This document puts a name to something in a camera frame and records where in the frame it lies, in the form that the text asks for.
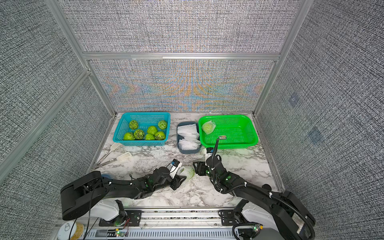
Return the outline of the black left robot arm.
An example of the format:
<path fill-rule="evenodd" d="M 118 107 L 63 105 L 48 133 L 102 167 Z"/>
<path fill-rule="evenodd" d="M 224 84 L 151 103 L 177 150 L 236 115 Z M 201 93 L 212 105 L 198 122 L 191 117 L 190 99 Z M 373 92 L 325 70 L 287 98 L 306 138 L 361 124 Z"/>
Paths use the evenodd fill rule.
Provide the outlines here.
<path fill-rule="evenodd" d="M 160 167 L 152 174 L 130 181 L 106 178 L 100 171 L 91 172 L 62 187 L 62 219 L 70 221 L 88 214 L 121 224 L 126 214 L 119 198 L 140 200 L 166 187 L 176 190 L 187 179 L 176 172 Z"/>

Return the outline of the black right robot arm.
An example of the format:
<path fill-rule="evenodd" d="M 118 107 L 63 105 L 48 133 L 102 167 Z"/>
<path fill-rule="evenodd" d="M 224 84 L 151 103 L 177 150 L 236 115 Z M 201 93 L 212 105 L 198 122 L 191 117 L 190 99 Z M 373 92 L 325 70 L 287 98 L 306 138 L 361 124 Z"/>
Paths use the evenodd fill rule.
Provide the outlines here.
<path fill-rule="evenodd" d="M 217 192 L 242 198 L 267 211 L 285 240 L 315 239 L 316 220 L 292 192 L 274 192 L 249 183 L 227 171 L 219 155 L 194 162 L 193 167 L 199 176 L 209 177 Z"/>

